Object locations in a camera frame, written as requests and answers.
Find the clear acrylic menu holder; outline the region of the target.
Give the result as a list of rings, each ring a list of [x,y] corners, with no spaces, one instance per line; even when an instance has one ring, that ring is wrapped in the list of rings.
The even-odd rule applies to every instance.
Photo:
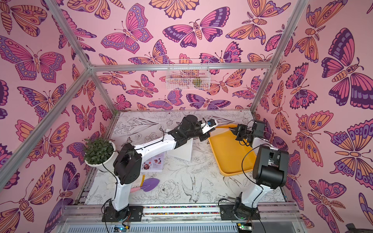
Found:
[[[166,152],[167,156],[190,161],[193,145],[193,139],[190,137],[191,134],[182,129],[167,129],[167,133],[172,136],[176,142],[175,148]]]

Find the old menu sheet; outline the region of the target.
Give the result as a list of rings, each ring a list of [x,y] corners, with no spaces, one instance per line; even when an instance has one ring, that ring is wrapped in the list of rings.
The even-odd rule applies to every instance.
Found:
[[[143,161],[141,165],[141,173],[157,173],[162,172],[165,163],[165,153],[158,154],[152,158]]]

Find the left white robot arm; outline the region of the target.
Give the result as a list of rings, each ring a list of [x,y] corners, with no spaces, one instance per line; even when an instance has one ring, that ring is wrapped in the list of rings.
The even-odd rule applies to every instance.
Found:
[[[195,138],[201,142],[210,137],[218,122],[215,119],[198,120],[194,115],[185,116],[174,129],[163,133],[159,139],[133,146],[123,145],[114,160],[112,175],[116,179],[114,197],[103,207],[102,222],[121,222],[130,219],[129,195],[131,185],[138,179],[143,162],[170,151],[170,156],[190,160]]]

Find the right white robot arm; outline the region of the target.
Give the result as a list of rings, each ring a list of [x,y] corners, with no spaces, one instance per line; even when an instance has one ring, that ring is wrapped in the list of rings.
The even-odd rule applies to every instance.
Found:
[[[279,149],[264,138],[265,123],[255,121],[252,127],[239,124],[236,127],[219,128],[218,133],[231,131],[239,142],[252,148],[249,152],[256,155],[252,170],[253,185],[236,197],[233,205],[222,205],[222,220],[260,220],[259,201],[271,190],[283,187],[288,173],[289,153]]]

